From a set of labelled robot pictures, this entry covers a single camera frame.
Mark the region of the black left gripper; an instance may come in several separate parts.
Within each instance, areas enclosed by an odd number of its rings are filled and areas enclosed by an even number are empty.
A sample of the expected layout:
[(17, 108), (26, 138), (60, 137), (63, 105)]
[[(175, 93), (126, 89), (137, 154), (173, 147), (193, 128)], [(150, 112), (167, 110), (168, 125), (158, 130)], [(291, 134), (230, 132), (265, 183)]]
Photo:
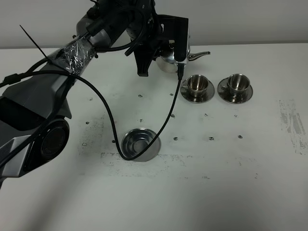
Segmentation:
[(157, 40), (157, 35), (163, 29), (159, 24), (159, 17), (155, 10), (154, 0), (126, 0), (125, 5), (134, 7), (133, 18), (126, 31), (131, 39), (138, 40), (125, 52), (129, 56), (134, 52), (137, 65), (137, 74), (140, 77), (148, 76), (148, 69), (153, 57), (158, 57), (162, 41)]

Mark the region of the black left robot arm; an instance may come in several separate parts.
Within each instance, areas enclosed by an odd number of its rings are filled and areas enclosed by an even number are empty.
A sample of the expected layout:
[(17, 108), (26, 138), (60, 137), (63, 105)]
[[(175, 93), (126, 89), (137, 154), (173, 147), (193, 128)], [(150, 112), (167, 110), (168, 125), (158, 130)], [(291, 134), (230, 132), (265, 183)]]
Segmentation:
[(116, 51), (123, 32), (137, 73), (148, 76), (162, 29), (152, 0), (98, 0), (77, 24), (76, 37), (34, 64), (5, 77), (0, 98), (0, 179), (18, 178), (57, 157), (67, 144), (67, 94), (100, 52)]

